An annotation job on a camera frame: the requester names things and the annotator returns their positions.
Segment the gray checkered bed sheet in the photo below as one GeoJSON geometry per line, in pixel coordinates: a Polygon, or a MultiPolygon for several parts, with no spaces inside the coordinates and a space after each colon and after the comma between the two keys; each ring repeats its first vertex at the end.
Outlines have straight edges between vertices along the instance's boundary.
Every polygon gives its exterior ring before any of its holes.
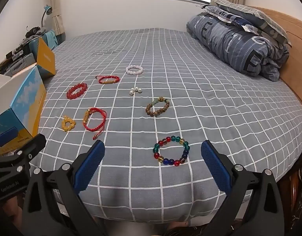
{"type": "MultiPolygon", "coordinates": [[[[216,212],[225,194],[201,157],[206,139],[233,163],[251,171],[270,168],[277,180],[302,152],[302,105],[292,91],[281,81],[236,72],[186,32],[99,32],[65,41],[54,53],[57,74],[45,82],[39,126],[47,144],[32,160],[32,168],[58,169],[85,153],[94,133],[82,125],[84,112],[104,109],[107,121],[99,139],[105,143],[105,157],[80,193],[92,215],[163,223],[216,212]],[[141,65],[144,72],[127,75],[125,68],[131,64],[141,65]],[[101,85],[96,75],[117,75],[120,82],[101,85]],[[86,82],[88,90],[68,100],[67,90],[80,82],[86,82]],[[143,92],[130,97],[134,86],[143,92]],[[145,107],[159,96],[168,98],[171,106],[152,118],[145,107]],[[73,130],[61,129],[64,115],[77,122],[73,130]],[[170,135],[183,137],[191,147],[187,162],[179,167],[153,158],[154,144],[170,135]]],[[[100,122],[101,115],[94,113],[89,127],[100,122]]],[[[182,151],[175,142],[160,153],[178,159],[182,151]]]]}

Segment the plaid pillow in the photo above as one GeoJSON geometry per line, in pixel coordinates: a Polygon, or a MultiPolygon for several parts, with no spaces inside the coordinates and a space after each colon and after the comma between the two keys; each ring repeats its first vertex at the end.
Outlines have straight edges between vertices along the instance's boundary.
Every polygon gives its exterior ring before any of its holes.
{"type": "Polygon", "coordinates": [[[264,38],[267,38],[270,42],[272,42],[276,47],[280,48],[281,45],[274,40],[271,36],[260,30],[259,28],[255,27],[250,23],[248,20],[234,15],[232,13],[229,13],[227,11],[222,10],[221,8],[217,6],[205,6],[204,11],[206,11],[208,14],[218,18],[219,20],[230,23],[234,26],[243,28],[245,32],[253,33],[258,36],[262,36],[264,38]]]}
{"type": "Polygon", "coordinates": [[[263,32],[275,39],[277,42],[282,44],[288,43],[291,45],[286,31],[263,11],[245,5],[231,3],[227,0],[213,1],[221,9],[248,20],[254,26],[260,28],[263,32]]]}

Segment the headboard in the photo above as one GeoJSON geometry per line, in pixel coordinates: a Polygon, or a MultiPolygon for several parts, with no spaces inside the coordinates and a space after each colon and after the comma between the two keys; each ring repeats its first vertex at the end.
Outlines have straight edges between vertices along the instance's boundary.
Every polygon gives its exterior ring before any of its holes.
{"type": "Polygon", "coordinates": [[[297,95],[302,103],[302,21],[281,12],[255,7],[276,21],[287,32],[292,43],[290,57],[280,71],[280,79],[297,95]]]}

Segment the yellow bead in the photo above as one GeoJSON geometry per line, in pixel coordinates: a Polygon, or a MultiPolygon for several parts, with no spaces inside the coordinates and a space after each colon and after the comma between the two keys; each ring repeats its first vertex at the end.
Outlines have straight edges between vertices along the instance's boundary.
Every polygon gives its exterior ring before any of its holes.
{"type": "Polygon", "coordinates": [[[158,157],[158,161],[159,161],[159,162],[163,162],[163,160],[164,160],[164,157],[163,157],[163,156],[158,157]]]}

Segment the red braided bracelet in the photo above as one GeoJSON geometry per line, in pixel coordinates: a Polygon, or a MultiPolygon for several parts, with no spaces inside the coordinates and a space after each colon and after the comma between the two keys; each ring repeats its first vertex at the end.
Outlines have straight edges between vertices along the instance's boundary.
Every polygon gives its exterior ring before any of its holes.
{"type": "Polygon", "coordinates": [[[97,137],[103,132],[103,130],[105,128],[106,115],[107,114],[104,110],[96,108],[96,107],[87,109],[87,111],[85,112],[84,117],[83,117],[83,126],[85,127],[85,129],[88,131],[98,131],[101,128],[101,130],[97,134],[94,135],[93,140],[97,139],[97,137]],[[86,124],[88,122],[89,116],[95,112],[99,112],[103,116],[103,122],[96,128],[90,129],[86,124]]]}
{"type": "Polygon", "coordinates": [[[79,96],[81,96],[86,90],[88,89],[88,85],[84,82],[78,83],[77,85],[73,86],[70,90],[67,92],[67,98],[68,99],[75,99],[79,96]],[[82,88],[79,92],[72,94],[75,90],[82,88]]]}
{"type": "Polygon", "coordinates": [[[120,80],[120,78],[118,76],[115,76],[115,75],[109,75],[109,76],[97,75],[97,76],[95,76],[95,79],[97,79],[98,77],[100,77],[100,79],[98,80],[98,82],[100,84],[116,83],[116,82],[119,82],[119,80],[120,80]],[[115,80],[113,80],[113,81],[103,81],[104,79],[109,79],[109,78],[113,78],[115,80]]]}

